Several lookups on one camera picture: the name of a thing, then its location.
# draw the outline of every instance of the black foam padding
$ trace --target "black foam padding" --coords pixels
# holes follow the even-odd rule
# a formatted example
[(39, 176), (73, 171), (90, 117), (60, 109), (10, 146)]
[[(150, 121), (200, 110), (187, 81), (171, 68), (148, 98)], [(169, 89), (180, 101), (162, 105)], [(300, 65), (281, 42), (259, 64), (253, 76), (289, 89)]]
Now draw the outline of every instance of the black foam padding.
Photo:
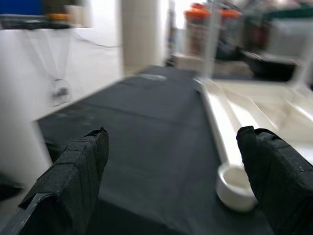
[(102, 128), (70, 143), (37, 180), (20, 207), (25, 209), (37, 193), (51, 193), (68, 213), (74, 234), (84, 234), (108, 160), (108, 143), (108, 134)]
[(237, 141), (251, 188), (275, 234), (302, 234), (313, 218), (313, 167), (267, 129), (243, 127)]

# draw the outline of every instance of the white container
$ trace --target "white container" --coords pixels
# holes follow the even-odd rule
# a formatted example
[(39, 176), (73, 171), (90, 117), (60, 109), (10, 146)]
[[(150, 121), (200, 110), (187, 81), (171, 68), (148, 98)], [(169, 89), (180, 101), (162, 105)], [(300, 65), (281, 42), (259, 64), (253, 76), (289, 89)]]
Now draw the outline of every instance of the white container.
[[(274, 82), (208, 81), (199, 84), (224, 163), (218, 171), (216, 191), (226, 206), (243, 212), (255, 205), (252, 195), (247, 193), (252, 190), (243, 177), (245, 172), (236, 140), (241, 127), (271, 130), (313, 165), (313, 93), (309, 89), (299, 92), (289, 84)], [(246, 188), (245, 193), (234, 185)]]
[(224, 163), (219, 167), (216, 193), (227, 207), (237, 212), (248, 212), (257, 203), (245, 170), (237, 165)]

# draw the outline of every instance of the white wall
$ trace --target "white wall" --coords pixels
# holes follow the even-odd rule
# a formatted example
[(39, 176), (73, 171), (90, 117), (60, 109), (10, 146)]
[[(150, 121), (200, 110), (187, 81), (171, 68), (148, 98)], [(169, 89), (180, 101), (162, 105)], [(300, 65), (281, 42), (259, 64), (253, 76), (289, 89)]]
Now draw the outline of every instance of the white wall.
[[(91, 28), (74, 31), (98, 44), (121, 45), (120, 2), (90, 0), (89, 4)], [(122, 79), (121, 47), (103, 48), (72, 35), (65, 76), (72, 90), (72, 101), (52, 107), (51, 80), (39, 72), (29, 42), (33, 42), (42, 61), (49, 62), (45, 54), (48, 49), (46, 37), (54, 57), (58, 58), (64, 35), (53, 30), (0, 31), (0, 172), (23, 183), (26, 186), (24, 193), (51, 163), (38, 126), (32, 121)], [(46, 63), (46, 68), (55, 72), (50, 62)], [(2, 204), (0, 213), (6, 207), (12, 211), (22, 196)]]

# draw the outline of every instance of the black fabric surface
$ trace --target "black fabric surface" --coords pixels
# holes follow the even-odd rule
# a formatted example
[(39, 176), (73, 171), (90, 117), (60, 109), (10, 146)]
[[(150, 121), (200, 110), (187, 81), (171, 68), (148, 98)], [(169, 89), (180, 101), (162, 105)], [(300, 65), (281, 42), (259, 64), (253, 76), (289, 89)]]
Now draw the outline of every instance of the black fabric surface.
[(193, 71), (150, 67), (39, 120), (42, 133), (62, 149), (103, 126), (110, 157), (88, 234), (266, 235), (258, 210), (227, 209), (215, 193), (220, 165)]
[(108, 160), (108, 135), (95, 130), (68, 144), (20, 204), (26, 209), (37, 193), (49, 193), (67, 212), (72, 234), (85, 234)]
[(313, 220), (313, 167), (269, 130), (243, 127), (237, 140), (251, 188), (275, 234), (301, 234)]

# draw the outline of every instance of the orange lid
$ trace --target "orange lid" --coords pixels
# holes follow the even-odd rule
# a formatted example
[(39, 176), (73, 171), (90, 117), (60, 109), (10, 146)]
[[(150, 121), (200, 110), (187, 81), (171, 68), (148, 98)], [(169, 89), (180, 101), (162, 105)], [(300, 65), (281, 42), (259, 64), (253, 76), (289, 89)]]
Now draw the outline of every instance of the orange lid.
[(242, 16), (242, 13), (236, 10), (220, 10), (222, 16), (225, 17), (233, 17), (233, 18), (237, 18)]
[[(242, 16), (242, 13), (236, 10), (219, 10), (219, 12), (222, 14), (223, 17), (239, 17)], [(204, 4), (200, 3), (193, 3), (191, 4), (191, 8), (189, 10), (186, 10), (185, 16), (187, 18), (201, 18), (204, 19), (207, 16), (211, 16), (212, 13), (205, 8)]]
[(206, 9), (190, 8), (185, 11), (185, 16), (187, 18), (205, 18), (210, 15), (211, 12)]
[(47, 15), (49, 16), (49, 18), (51, 18), (53, 20), (67, 20), (67, 19), (69, 19), (68, 14), (50, 13)]

